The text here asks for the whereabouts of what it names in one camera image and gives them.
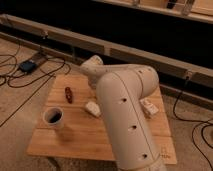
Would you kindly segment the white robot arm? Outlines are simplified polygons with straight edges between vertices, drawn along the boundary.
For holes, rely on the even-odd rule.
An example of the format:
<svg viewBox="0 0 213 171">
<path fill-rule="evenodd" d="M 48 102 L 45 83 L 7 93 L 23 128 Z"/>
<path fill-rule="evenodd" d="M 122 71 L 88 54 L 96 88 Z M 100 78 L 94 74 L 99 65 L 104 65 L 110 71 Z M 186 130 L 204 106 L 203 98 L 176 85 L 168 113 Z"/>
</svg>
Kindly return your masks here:
<svg viewBox="0 0 213 171">
<path fill-rule="evenodd" d="M 105 65 L 98 55 L 80 68 L 96 90 L 119 171 L 167 171 L 140 103 L 159 85 L 156 70 L 138 64 Z"/>
</svg>

